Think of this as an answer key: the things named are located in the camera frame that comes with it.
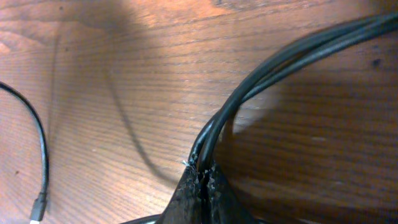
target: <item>wooden table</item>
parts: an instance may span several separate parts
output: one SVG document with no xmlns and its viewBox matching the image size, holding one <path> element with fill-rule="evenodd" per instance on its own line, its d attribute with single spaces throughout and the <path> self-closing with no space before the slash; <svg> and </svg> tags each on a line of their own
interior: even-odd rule
<svg viewBox="0 0 398 224">
<path fill-rule="evenodd" d="M 49 139 L 43 223 L 161 213 L 201 127 L 291 41 L 396 1 L 0 2 L 0 80 Z M 398 218 L 398 34 L 311 65 L 242 105 L 216 150 L 258 217 Z M 26 223 L 40 189 L 33 121 L 0 92 L 0 222 Z"/>
</svg>

